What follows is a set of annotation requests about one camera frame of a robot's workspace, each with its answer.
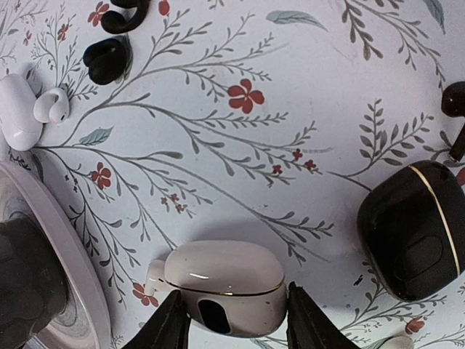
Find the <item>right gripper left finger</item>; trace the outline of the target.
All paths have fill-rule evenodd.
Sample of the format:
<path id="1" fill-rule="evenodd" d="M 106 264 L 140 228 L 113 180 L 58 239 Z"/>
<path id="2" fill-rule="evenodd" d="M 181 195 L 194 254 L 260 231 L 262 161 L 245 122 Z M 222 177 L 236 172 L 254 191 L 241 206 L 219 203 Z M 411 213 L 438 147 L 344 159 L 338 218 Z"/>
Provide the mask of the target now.
<path id="1" fill-rule="evenodd" d="M 190 324 L 182 293 L 174 290 L 123 349 L 187 349 Z"/>

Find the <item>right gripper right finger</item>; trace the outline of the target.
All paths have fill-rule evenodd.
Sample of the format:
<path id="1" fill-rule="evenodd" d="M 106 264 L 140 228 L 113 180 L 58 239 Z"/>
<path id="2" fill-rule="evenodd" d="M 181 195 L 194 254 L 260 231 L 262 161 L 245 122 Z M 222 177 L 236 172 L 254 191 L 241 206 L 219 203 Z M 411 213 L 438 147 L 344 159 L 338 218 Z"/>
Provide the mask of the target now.
<path id="1" fill-rule="evenodd" d="M 288 285 L 288 348 L 292 349 L 358 349 L 318 307 L 302 286 Z"/>

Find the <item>cream earbud case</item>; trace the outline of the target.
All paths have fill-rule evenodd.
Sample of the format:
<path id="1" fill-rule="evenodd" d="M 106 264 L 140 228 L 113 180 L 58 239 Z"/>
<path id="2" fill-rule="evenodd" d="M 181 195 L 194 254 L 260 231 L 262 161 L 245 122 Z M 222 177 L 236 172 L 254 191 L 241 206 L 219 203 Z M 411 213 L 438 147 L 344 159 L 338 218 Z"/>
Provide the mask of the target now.
<path id="1" fill-rule="evenodd" d="M 180 291 L 188 315 L 232 337 L 264 337 L 286 317 L 283 267 L 268 249 L 246 241 L 191 241 L 148 265 L 145 294 Z"/>

